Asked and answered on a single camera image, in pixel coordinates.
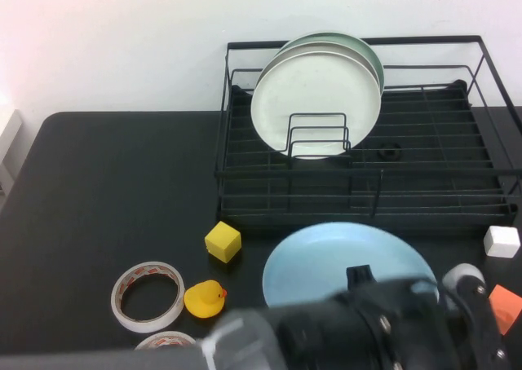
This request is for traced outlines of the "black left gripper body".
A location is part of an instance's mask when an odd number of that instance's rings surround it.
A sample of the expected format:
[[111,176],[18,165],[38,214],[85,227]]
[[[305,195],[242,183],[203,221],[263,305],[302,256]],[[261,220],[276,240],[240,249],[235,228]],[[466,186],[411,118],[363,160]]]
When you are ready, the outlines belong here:
[[382,369],[511,369],[482,280],[399,280],[382,317]]

